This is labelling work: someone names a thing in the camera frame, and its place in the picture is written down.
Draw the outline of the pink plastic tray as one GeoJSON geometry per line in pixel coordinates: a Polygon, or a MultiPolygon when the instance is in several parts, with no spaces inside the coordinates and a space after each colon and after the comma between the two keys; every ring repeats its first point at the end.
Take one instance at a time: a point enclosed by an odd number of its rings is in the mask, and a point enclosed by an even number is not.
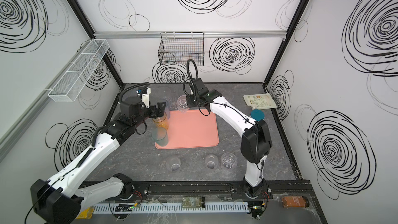
{"type": "Polygon", "coordinates": [[[168,143],[164,146],[155,143],[160,150],[216,147],[219,144],[216,115],[204,116],[199,110],[185,113],[171,111],[168,119],[168,143]]]}

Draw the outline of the yellow plastic cup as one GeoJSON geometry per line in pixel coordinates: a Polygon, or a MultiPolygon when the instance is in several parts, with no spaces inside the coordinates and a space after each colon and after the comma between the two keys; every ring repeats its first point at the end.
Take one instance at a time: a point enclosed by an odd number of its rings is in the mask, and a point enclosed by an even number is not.
{"type": "Polygon", "coordinates": [[[162,117],[158,117],[152,120],[156,127],[164,128],[165,130],[169,129],[169,122],[167,118],[167,113],[164,113],[162,117]]]}

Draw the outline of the teal plastic cup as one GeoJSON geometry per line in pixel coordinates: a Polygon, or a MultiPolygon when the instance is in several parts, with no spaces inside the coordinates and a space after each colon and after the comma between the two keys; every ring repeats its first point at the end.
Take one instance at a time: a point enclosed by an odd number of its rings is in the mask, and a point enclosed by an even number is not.
{"type": "Polygon", "coordinates": [[[165,147],[169,143],[167,129],[157,127],[151,132],[152,139],[160,147],[165,147]]]}

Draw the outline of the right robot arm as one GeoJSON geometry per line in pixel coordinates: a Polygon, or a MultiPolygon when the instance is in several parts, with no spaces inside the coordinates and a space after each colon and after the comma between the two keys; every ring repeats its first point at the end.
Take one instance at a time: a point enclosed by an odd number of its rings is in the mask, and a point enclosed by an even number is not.
{"type": "Polygon", "coordinates": [[[240,135],[240,151],[246,159],[245,194],[256,198],[266,185],[263,175],[265,161],[273,146],[267,123],[242,113],[220,92],[208,90],[200,78],[186,80],[183,91],[189,107],[205,108],[209,113],[216,114],[240,135]]]}

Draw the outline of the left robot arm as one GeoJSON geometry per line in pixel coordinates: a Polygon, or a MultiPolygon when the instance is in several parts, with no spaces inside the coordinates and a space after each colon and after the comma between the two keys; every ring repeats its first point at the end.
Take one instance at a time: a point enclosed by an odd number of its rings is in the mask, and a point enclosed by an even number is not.
{"type": "Polygon", "coordinates": [[[47,181],[31,186],[32,211],[48,224],[70,224],[85,209],[114,197],[129,199],[135,194],[132,180],[122,173],[81,187],[93,170],[113,151],[136,133],[146,120],[164,116],[165,102],[144,103],[133,96],[120,101],[121,112],[107,125],[96,130],[91,144],[71,163],[47,181]]]}

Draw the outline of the blue plastic cup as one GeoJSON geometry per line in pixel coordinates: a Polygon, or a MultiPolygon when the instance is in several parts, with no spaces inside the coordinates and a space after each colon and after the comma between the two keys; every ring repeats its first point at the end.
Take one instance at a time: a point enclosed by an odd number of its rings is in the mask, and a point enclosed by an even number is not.
{"type": "Polygon", "coordinates": [[[166,117],[167,117],[167,119],[170,119],[170,105],[169,105],[169,102],[167,101],[167,100],[161,100],[161,102],[164,102],[165,103],[165,110],[164,110],[164,112],[165,112],[165,114],[166,114],[166,117]]]}

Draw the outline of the clear faceted glass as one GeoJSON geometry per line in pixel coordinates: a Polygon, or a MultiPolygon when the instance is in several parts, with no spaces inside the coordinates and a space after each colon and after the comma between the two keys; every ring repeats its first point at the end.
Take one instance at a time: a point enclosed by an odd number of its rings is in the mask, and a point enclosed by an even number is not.
{"type": "Polygon", "coordinates": [[[186,113],[189,110],[188,102],[187,102],[187,96],[186,95],[181,95],[177,99],[177,107],[178,107],[178,110],[181,113],[186,113]]]}

